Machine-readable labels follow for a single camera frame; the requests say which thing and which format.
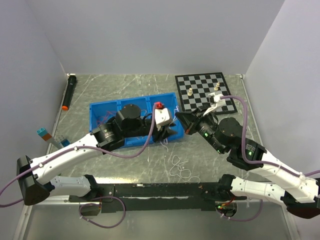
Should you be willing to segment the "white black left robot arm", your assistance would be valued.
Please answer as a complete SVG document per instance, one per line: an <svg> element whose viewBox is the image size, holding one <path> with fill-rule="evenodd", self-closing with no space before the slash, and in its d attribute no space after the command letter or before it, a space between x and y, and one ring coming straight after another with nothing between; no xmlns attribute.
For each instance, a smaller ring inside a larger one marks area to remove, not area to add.
<svg viewBox="0 0 320 240"><path fill-rule="evenodd" d="M26 206L36 205L48 197L71 195L95 200L99 187L92 175L62 177L60 173L69 167L99 155L109 154L132 159L140 155L150 141L162 141L176 131L170 129L173 118L170 110L156 102L151 113L141 116L141 109L127 104L106 123L102 123L80 140L42 157L20 157L17 160L17 181ZM139 152L120 155L114 151L125 145L127 138L147 137Z"/></svg>

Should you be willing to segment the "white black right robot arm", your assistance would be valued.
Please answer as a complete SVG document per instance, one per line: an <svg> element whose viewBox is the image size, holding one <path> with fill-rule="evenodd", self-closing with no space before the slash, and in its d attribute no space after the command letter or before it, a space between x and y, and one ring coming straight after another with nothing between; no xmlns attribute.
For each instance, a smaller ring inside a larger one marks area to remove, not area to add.
<svg viewBox="0 0 320 240"><path fill-rule="evenodd" d="M218 120L205 109L177 112L176 118L185 133L198 133L219 154L227 153L226 160L233 166L266 178L269 182L255 182L224 174L212 190L203 192L206 199L214 201L245 200L248 198L272 202L292 215L311 219L320 214L320 180L311 178L288 167L257 142L245 140L245 162L242 156L243 127L233 117Z"/></svg>

